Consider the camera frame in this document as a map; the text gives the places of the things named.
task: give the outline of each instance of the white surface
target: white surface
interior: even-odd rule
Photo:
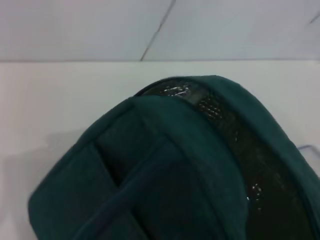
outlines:
[[[140,60],[171,0],[0,0],[0,61]]]
[[[144,59],[320,59],[319,13],[319,0],[177,0]]]
[[[35,240],[27,200],[80,134],[144,86],[221,75],[253,93],[296,145],[320,146],[315,61],[0,64],[0,239]]]

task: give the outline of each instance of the mesh panel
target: mesh panel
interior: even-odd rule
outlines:
[[[197,88],[169,80],[142,95],[185,97]],[[247,238],[314,240],[302,200],[277,155],[213,92],[205,93],[195,106],[218,130],[241,167],[249,204]]]

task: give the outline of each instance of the backpack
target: backpack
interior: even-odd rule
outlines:
[[[220,76],[147,86],[91,125],[28,202],[39,240],[319,240],[320,182]]]

